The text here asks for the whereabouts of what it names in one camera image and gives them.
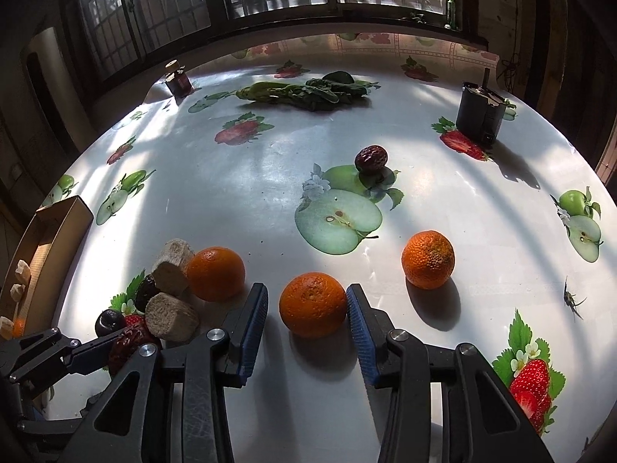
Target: printed green apple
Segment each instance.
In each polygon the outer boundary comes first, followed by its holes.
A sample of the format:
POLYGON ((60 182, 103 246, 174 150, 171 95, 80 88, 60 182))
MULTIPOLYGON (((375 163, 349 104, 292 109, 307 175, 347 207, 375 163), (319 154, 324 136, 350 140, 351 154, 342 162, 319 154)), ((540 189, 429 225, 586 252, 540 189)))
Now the printed green apple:
POLYGON ((377 174, 364 175, 358 172, 355 165, 339 165, 326 170, 322 179, 327 179, 332 189, 350 191, 377 204, 396 181, 396 174, 384 167, 377 174))
POLYGON ((347 254, 381 226, 381 211, 370 200, 340 189, 330 189, 295 211, 300 235, 326 254, 347 254))
POLYGON ((55 204, 56 202, 59 202, 61 199, 62 199, 62 188, 58 186, 57 184, 55 184, 54 187, 49 192, 49 195, 47 195, 44 201, 42 201, 41 207, 48 207, 52 204, 55 204))
POLYGON ((122 208, 127 198, 128 192, 124 189, 112 191, 96 213, 96 224, 101 226, 105 223, 112 215, 122 208))
POLYGON ((587 262, 593 263, 600 255, 602 232, 598 223, 587 216, 570 216, 568 238, 576 252, 587 262))
POLYGON ((593 211, 585 213, 585 194, 576 189, 571 189, 559 197, 559 206, 565 209, 571 216, 593 217, 593 211))

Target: tangerine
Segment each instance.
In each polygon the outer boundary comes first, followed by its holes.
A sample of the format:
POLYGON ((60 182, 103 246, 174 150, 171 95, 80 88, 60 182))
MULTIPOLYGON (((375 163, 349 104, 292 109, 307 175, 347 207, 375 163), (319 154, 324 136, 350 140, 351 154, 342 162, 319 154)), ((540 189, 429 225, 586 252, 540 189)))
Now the tangerine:
POLYGON ((204 301, 224 301, 244 287, 242 258, 227 247, 200 250, 186 266, 192 293, 204 301))
POLYGON ((20 338, 24 335, 24 327, 26 327, 25 318, 16 318, 13 322, 13 337, 20 338))
POLYGON ((437 289, 454 270, 454 248, 438 231, 421 231, 409 239, 400 261, 410 283, 420 289, 437 289))
POLYGON ((303 338, 322 338, 337 330, 347 315, 345 289, 325 273, 298 275, 287 284, 278 305, 283 323, 303 338))

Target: green leafy vegetable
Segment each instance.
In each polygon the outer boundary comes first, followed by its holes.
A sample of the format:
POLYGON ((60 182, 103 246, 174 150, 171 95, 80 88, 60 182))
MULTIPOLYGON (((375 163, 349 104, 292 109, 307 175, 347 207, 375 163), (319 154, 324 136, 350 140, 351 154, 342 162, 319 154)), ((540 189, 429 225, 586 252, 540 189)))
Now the green leafy vegetable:
POLYGON ((367 87, 354 81, 345 71, 335 71, 323 78, 312 78, 304 85, 282 82, 257 82, 236 91, 236 96, 257 102, 291 104, 310 111, 332 110, 351 104, 368 94, 367 87))

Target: cardboard tray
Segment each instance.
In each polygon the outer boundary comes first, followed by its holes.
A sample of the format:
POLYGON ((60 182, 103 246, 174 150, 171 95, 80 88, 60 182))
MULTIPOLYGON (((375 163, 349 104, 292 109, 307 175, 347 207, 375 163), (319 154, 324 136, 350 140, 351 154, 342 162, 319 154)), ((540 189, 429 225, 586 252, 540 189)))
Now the cardboard tray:
POLYGON ((8 266, 0 292, 0 316, 10 318, 23 335, 51 327, 64 280, 94 216, 79 196, 40 208, 30 221, 8 266), (17 262, 30 266, 32 279, 19 303, 10 296, 17 262))

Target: wall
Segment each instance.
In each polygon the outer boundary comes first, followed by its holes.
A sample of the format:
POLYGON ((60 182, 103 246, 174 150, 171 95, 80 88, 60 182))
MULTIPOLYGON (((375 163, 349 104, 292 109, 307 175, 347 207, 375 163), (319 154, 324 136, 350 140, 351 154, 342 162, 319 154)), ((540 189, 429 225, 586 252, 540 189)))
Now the wall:
POLYGON ((21 54, 32 37, 46 27, 55 26, 64 42, 59 1, 2 0, 1 4, 11 12, 0 13, 0 112, 4 118, 0 127, 4 132, 0 134, 0 179, 11 189, 15 180, 8 169, 19 162, 27 173, 22 182, 32 178, 26 194, 44 197, 71 162, 42 118, 24 74, 21 54))

